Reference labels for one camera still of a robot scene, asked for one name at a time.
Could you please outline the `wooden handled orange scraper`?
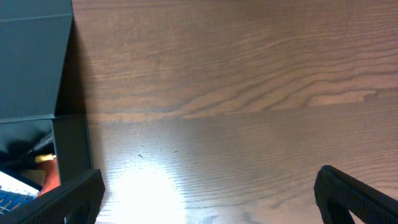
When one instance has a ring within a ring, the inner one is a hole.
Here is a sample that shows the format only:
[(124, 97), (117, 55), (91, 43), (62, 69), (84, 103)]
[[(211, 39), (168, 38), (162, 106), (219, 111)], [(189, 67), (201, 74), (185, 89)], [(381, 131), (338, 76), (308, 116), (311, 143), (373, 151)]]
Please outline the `wooden handled orange scraper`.
[(33, 169), (22, 170), (19, 174), (42, 186), (38, 197), (60, 185), (56, 159), (40, 163)]

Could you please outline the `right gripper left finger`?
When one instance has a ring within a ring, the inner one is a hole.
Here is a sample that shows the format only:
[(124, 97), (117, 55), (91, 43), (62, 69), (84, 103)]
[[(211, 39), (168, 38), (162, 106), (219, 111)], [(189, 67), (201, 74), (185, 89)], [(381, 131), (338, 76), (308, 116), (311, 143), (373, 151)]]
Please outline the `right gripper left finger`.
[(68, 180), (33, 201), (1, 216), (1, 224), (95, 224), (105, 186), (99, 169)]

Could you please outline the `black gift box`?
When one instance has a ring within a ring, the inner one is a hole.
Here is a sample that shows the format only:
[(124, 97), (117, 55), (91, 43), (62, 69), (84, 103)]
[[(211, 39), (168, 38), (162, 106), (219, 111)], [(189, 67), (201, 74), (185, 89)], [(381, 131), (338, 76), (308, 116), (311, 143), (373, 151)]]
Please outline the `black gift box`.
[(47, 134), (27, 157), (57, 156), (61, 183), (93, 168), (70, 0), (1, 2), (1, 169)]

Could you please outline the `small claw hammer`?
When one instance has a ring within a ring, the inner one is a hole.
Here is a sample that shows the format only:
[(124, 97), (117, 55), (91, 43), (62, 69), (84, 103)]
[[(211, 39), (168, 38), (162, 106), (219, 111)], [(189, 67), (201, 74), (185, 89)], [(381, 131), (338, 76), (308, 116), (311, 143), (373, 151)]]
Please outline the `small claw hammer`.
[(44, 149), (45, 147), (47, 147), (52, 143), (53, 143), (53, 134), (49, 133), (46, 136), (42, 137), (39, 142), (35, 143), (31, 149), (29, 149), (27, 152), (21, 155), (21, 157), (27, 157), (36, 152), (40, 152), (42, 149)]

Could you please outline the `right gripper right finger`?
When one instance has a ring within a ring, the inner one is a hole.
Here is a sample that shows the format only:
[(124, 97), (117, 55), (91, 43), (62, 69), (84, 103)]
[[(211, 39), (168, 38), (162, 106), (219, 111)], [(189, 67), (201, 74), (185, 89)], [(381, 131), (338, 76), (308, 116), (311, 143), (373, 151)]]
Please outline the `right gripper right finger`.
[(397, 223), (397, 200), (333, 166), (322, 166), (313, 189), (323, 223), (354, 224), (353, 215), (364, 223)]

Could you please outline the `black yellow screwdriver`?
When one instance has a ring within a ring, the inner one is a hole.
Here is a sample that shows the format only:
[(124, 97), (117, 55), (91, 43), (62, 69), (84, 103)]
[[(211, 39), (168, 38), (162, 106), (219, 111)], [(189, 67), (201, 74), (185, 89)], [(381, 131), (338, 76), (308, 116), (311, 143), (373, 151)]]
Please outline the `black yellow screwdriver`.
[(2, 163), (2, 166), (25, 166), (25, 165), (39, 164), (46, 161), (52, 161), (56, 158), (57, 156), (54, 154), (42, 154), (34, 157), (22, 157), (18, 160), (8, 161)]

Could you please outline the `blue precision screwdriver set case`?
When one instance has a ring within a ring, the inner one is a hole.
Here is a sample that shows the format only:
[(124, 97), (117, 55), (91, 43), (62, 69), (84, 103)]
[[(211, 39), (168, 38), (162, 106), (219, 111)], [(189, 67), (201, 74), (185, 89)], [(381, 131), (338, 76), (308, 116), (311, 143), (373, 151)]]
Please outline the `blue precision screwdriver set case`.
[(1, 169), (1, 215), (35, 199), (43, 187), (17, 173)]

